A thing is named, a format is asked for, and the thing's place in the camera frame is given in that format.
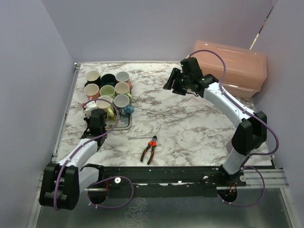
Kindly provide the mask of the lime green faceted mug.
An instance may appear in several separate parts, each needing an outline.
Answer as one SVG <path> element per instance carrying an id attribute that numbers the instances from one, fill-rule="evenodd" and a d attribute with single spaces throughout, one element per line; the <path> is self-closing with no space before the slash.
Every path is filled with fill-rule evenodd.
<path id="1" fill-rule="evenodd" d="M 100 96 L 99 99 L 104 99 L 109 102 L 113 101 L 112 98 L 107 95 Z M 107 113 L 107 116 L 114 117 L 114 107 L 106 101 L 98 100 L 95 103 L 99 109 L 103 109 Z"/>

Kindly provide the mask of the pink and blue mug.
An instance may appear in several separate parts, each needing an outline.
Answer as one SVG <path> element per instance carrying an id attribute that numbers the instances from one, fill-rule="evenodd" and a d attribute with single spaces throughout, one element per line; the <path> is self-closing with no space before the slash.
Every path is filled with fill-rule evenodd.
<path id="1" fill-rule="evenodd" d="M 100 96 L 99 86 L 96 84 L 88 84 L 84 87 L 84 93 L 88 100 L 97 99 Z"/>

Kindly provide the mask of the blue dotted mug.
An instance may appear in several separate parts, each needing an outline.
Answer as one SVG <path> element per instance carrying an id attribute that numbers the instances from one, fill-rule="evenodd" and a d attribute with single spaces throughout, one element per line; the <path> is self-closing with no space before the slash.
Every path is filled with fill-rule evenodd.
<path id="1" fill-rule="evenodd" d="M 118 108 L 120 114 L 132 114 L 134 108 L 130 105 L 130 99 L 127 95 L 117 95 L 114 99 L 114 105 Z"/>

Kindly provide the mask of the sage green mug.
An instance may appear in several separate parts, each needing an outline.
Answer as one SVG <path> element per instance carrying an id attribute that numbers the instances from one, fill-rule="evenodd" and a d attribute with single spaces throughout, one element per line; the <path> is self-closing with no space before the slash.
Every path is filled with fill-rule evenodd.
<path id="1" fill-rule="evenodd" d="M 99 93 L 100 96 L 107 95 L 111 98 L 115 98 L 116 96 L 115 88 L 112 85 L 105 85 L 101 87 Z"/>

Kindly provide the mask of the light green mug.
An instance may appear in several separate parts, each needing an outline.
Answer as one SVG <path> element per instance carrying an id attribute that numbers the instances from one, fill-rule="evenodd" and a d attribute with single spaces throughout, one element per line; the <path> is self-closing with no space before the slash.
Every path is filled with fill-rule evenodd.
<path id="1" fill-rule="evenodd" d="M 130 100 L 133 99 L 133 96 L 130 91 L 130 87 L 126 82 L 119 82 L 115 85 L 116 95 L 127 95 Z"/>

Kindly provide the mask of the dark teal mug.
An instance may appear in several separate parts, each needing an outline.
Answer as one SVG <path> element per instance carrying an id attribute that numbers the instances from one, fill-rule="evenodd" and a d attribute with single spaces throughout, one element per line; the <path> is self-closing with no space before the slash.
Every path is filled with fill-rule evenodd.
<path id="1" fill-rule="evenodd" d="M 110 85 L 110 86 L 115 86 L 117 83 L 116 77 L 113 74 L 104 74 L 101 76 L 101 85 Z"/>

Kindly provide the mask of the black mug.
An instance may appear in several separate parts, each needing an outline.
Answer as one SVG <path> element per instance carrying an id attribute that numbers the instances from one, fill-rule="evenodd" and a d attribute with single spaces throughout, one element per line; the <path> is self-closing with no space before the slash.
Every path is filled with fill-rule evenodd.
<path id="1" fill-rule="evenodd" d="M 85 86 L 87 86 L 89 84 L 96 84 L 99 87 L 101 87 L 101 85 L 102 85 L 100 74 L 98 71 L 95 71 L 95 70 L 89 71 L 88 73 L 86 73 L 85 79 L 86 79 Z"/>

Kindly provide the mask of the pink terracotta mug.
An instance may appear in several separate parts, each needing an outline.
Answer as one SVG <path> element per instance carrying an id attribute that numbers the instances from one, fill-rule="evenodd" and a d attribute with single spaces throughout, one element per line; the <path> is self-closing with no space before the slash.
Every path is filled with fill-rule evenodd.
<path id="1" fill-rule="evenodd" d="M 129 85 L 130 90 L 132 90 L 133 85 L 130 81 L 130 76 L 127 72 L 119 72 L 115 76 L 117 82 L 126 82 Z"/>

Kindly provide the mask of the mauve purple mug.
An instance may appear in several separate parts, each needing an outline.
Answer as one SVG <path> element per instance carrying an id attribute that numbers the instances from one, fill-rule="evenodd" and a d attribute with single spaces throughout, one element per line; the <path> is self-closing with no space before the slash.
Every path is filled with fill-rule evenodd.
<path id="1" fill-rule="evenodd" d="M 227 150 L 227 152 L 228 152 L 228 153 L 231 153 L 232 148 L 233 148 L 232 142 L 231 142 L 231 141 L 228 141 L 227 144 L 226 144 L 226 150 Z"/>

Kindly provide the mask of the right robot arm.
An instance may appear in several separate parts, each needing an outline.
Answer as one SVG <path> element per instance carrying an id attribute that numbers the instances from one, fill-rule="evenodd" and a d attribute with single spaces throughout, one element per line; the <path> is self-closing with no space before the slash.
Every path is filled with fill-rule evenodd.
<path id="1" fill-rule="evenodd" d="M 249 153 L 257 149 L 267 139 L 265 124 L 267 116 L 263 112 L 255 113 L 246 108 L 229 93 L 221 91 L 219 81 L 211 74 L 204 75 L 194 57 L 180 62 L 181 69 L 174 68 L 170 74 L 165 90 L 172 90 L 178 95 L 188 91 L 213 103 L 235 126 L 236 131 L 231 139 L 232 149 L 227 160 L 221 165 L 218 174 L 219 182 L 228 186 L 235 181 Z"/>

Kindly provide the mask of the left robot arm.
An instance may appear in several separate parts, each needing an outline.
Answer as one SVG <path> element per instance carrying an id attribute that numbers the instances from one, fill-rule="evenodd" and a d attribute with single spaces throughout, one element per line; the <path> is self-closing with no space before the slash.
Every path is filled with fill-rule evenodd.
<path id="1" fill-rule="evenodd" d="M 102 173 L 84 166 L 105 142 L 106 117 L 104 110 L 93 110 L 76 148 L 60 162 L 45 167 L 39 196 L 41 206 L 73 210 L 87 186 L 92 184 L 98 188 L 104 184 Z"/>

